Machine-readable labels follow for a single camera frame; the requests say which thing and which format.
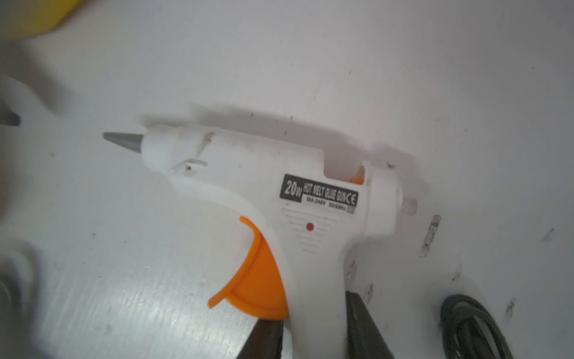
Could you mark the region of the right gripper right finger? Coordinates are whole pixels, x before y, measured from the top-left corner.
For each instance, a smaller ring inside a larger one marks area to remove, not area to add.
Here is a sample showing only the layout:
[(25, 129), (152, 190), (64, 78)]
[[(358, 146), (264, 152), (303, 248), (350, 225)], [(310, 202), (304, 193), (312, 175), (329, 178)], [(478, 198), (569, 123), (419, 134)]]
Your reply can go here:
[(345, 299), (348, 322), (348, 357), (352, 359), (393, 359), (393, 353), (360, 295), (347, 291)]

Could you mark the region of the yellow hot glue gun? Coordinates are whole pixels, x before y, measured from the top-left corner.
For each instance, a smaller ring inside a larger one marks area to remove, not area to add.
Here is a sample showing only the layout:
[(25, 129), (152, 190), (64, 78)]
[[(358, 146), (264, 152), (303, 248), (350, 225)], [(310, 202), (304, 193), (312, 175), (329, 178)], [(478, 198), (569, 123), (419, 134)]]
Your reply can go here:
[(1, 1), (1, 42), (53, 31), (83, 3), (82, 0)]

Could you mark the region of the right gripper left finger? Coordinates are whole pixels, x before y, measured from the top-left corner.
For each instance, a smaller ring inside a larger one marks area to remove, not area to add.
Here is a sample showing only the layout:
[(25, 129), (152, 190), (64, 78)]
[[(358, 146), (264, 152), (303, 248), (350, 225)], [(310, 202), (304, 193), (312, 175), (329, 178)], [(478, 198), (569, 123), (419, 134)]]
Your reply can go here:
[(283, 321), (258, 320), (237, 359), (280, 359), (283, 333)]

